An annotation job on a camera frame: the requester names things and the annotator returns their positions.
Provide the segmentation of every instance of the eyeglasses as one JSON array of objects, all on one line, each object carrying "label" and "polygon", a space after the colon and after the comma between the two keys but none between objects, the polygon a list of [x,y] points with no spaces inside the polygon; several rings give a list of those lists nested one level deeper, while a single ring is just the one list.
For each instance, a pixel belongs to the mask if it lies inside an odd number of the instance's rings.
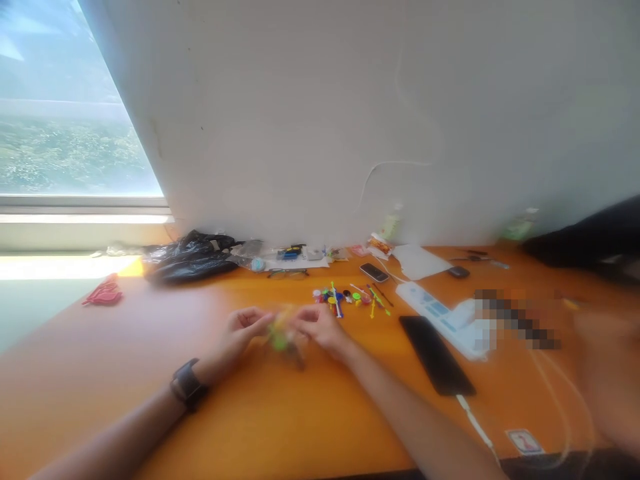
[{"label": "eyeglasses", "polygon": [[309,276],[307,269],[270,269],[267,278],[282,280],[285,277],[291,280],[302,280]]}]

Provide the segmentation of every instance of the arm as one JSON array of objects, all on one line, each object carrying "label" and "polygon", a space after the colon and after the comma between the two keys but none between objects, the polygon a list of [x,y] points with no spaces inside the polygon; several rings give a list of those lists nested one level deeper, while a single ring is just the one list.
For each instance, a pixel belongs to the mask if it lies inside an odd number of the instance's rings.
[{"label": "arm", "polygon": [[[273,319],[255,307],[233,312],[217,347],[193,366],[204,385],[213,386],[232,368],[250,340],[264,333]],[[32,480],[108,480],[129,478],[186,407],[167,385],[134,411],[100,432],[78,450],[48,465]]]},{"label": "arm", "polygon": [[640,459],[640,321],[636,312],[587,309],[574,318],[582,339],[581,390],[600,431]]},{"label": "arm", "polygon": [[488,452],[354,342],[326,305],[304,307],[293,324],[351,370],[424,476],[506,479]]}]

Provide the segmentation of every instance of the bottle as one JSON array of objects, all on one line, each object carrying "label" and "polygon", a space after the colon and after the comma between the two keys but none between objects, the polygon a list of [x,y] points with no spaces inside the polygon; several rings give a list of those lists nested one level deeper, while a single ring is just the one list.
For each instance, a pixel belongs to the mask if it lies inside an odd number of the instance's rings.
[{"label": "bottle", "polygon": [[502,236],[498,240],[498,245],[514,247],[522,242],[533,228],[533,224],[537,219],[537,214],[538,209],[528,208],[524,213],[516,215],[502,232]]},{"label": "bottle", "polygon": [[393,212],[385,217],[385,222],[380,230],[380,236],[384,240],[391,241],[397,233],[401,220],[400,210],[402,210],[402,206],[402,203],[396,203]]}]

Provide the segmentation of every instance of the smartwatch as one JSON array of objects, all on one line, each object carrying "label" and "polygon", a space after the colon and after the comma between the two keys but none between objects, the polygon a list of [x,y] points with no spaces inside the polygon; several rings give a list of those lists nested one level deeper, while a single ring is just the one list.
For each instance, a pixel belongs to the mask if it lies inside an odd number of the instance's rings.
[{"label": "smartwatch", "polygon": [[173,394],[187,406],[187,410],[195,412],[196,405],[202,400],[209,392],[209,387],[203,385],[198,381],[192,366],[196,364],[200,359],[191,359],[186,362],[182,367],[178,368],[173,374],[171,383],[171,391]]}]

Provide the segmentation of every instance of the black bag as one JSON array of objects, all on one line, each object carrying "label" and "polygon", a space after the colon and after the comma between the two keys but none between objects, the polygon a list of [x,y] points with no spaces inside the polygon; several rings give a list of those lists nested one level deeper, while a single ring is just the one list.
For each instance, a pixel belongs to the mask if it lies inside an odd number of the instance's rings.
[{"label": "black bag", "polygon": [[527,240],[522,248],[550,267],[588,269],[615,281],[634,283],[625,268],[640,257],[640,195],[562,230]]},{"label": "black bag", "polygon": [[227,235],[205,235],[191,230],[167,245],[149,245],[142,256],[145,278],[152,283],[177,285],[236,269],[222,250],[238,245]]}]

